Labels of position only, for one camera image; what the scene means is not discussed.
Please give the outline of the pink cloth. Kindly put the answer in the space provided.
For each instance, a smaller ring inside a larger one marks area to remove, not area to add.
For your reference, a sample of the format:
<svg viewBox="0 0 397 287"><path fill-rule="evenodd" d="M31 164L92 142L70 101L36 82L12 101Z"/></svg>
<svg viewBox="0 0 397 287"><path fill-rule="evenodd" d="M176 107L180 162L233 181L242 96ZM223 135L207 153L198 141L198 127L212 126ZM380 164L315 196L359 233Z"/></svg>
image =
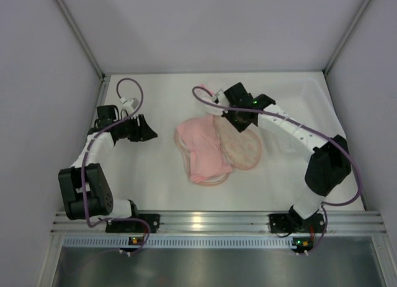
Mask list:
<svg viewBox="0 0 397 287"><path fill-rule="evenodd" d="M218 185L233 171L221 150L212 115L192 118L178 125L174 141L184 157L185 171L191 182Z"/></svg>

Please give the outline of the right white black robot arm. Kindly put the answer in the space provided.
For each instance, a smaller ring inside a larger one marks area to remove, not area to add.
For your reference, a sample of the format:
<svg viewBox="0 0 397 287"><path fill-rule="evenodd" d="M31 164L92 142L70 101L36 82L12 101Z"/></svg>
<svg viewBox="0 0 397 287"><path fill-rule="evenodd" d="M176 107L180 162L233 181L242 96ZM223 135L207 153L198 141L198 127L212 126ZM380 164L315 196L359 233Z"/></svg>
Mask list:
<svg viewBox="0 0 397 287"><path fill-rule="evenodd" d="M351 173L346 158L347 141L340 135L329 139L311 132L304 124L290 118L271 97L260 94L253 97L242 83L237 83L218 94L219 103L231 110L223 116L239 131L253 124L270 131L285 141L308 163L306 186L290 208L290 214L306 220L314 215L334 187Z"/></svg>

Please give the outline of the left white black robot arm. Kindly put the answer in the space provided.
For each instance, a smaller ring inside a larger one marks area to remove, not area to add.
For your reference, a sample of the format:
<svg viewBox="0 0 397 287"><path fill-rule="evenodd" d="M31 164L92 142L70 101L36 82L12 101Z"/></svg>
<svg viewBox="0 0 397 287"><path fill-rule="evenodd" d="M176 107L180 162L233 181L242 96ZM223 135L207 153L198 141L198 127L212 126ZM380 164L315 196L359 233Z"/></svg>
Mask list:
<svg viewBox="0 0 397 287"><path fill-rule="evenodd" d="M143 114L122 118L114 105L97 107L97 119L87 133L76 161L58 173L65 213L70 220L135 218L136 204L114 198L101 163L120 140L134 143L158 137Z"/></svg>

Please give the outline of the white mesh laundry bag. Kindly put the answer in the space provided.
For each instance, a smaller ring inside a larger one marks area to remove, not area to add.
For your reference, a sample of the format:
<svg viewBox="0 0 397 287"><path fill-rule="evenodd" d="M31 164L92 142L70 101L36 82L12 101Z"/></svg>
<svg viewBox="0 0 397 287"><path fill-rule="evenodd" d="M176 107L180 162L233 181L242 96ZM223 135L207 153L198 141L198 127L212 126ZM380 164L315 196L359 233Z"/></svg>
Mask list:
<svg viewBox="0 0 397 287"><path fill-rule="evenodd" d="M199 84L198 86L200 88L194 90L194 97L197 97L197 102L203 110L207 114L221 116L224 110L217 107L217 104L212 101L212 96L223 88L218 84Z"/></svg>

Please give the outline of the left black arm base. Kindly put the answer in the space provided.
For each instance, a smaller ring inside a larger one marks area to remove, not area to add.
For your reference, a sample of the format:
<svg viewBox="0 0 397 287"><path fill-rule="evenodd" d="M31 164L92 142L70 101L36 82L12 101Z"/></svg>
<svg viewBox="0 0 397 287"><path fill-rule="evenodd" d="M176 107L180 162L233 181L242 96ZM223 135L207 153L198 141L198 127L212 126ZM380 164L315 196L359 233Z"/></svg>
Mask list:
<svg viewBox="0 0 397 287"><path fill-rule="evenodd" d="M150 233L156 233L159 229L161 215L157 213L140 213L140 221L121 221L114 220L108 222L105 228L106 233L148 233L148 228L143 223L148 224Z"/></svg>

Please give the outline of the floral orange bra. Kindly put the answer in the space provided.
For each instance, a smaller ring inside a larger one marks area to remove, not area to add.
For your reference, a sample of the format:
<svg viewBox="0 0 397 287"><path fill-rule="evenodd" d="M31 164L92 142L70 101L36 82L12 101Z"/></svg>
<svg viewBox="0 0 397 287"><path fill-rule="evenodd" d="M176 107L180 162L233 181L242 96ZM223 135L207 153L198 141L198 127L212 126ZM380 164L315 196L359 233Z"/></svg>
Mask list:
<svg viewBox="0 0 397 287"><path fill-rule="evenodd" d="M239 133L226 119L212 116L213 125L220 139L221 150L233 171L255 168L262 154L261 141L258 136L251 130Z"/></svg>

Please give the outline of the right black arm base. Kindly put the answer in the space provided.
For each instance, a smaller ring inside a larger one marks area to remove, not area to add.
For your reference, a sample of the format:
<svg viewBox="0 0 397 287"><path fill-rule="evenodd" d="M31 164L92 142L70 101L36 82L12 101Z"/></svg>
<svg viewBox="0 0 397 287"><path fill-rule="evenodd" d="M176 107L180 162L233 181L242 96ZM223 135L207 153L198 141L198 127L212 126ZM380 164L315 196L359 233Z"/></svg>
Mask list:
<svg viewBox="0 0 397 287"><path fill-rule="evenodd" d="M270 232L273 234L322 233L325 219L318 211L307 219L303 219L290 208L287 213L269 215Z"/></svg>

